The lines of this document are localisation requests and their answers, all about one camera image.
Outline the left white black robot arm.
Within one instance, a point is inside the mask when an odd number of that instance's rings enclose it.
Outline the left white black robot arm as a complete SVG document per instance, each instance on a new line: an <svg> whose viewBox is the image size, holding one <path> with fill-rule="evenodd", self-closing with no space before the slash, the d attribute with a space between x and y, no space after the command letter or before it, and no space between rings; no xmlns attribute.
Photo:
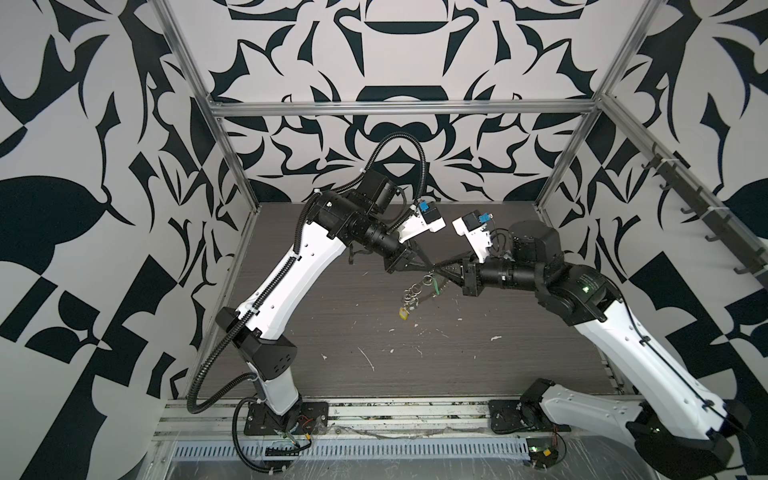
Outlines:
<svg viewBox="0 0 768 480"><path fill-rule="evenodd" d="M218 315L219 326L248 365L248 380L258 383L259 398L273 415L284 417L301 401L291 372L297 348L284 332L325 269L357 243L381 256L388 273L412 270L415 260L424 257L415 237L445 227L437 205L425 200L406 207L403 220L388 224L381 216L395 192L387 177L369 171L357 187L344 193L314 194L300 214L294 243L281 263L247 300Z"/></svg>

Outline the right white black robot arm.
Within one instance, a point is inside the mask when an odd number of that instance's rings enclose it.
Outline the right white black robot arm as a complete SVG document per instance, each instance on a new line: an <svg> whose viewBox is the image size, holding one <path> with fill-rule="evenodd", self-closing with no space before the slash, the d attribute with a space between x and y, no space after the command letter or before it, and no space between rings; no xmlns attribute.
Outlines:
<svg viewBox="0 0 768 480"><path fill-rule="evenodd" d="M464 295L486 288L533 292L537 303L591 341L641 395L610 400L539 378L520 397L529 428L575 427L631 447L668 479L702 479L732 468L733 437L751 418L696 380L641 324L618 286L598 270L569 263L558 232L540 221L502 230L509 249L494 255L488 216L453 221L471 245L452 281Z"/></svg>

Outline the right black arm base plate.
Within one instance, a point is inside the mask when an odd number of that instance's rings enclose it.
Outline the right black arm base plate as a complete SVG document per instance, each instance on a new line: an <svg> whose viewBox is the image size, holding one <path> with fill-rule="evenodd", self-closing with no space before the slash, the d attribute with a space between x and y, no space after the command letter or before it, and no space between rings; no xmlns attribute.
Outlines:
<svg viewBox="0 0 768 480"><path fill-rule="evenodd" d="M568 425L551 421L536 403L521 400L490 400L490 429L499 435L525 432L571 432Z"/></svg>

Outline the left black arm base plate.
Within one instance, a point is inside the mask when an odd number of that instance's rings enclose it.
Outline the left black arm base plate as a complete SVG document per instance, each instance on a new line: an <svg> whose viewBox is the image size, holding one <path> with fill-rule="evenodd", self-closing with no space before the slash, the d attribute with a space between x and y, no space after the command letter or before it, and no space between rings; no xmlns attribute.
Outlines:
<svg viewBox="0 0 768 480"><path fill-rule="evenodd" d="M327 402L299 401L282 415L274 413L265 403L257 403L248 407L243 433L246 436L313 433L317 428L326 427L328 416Z"/></svg>

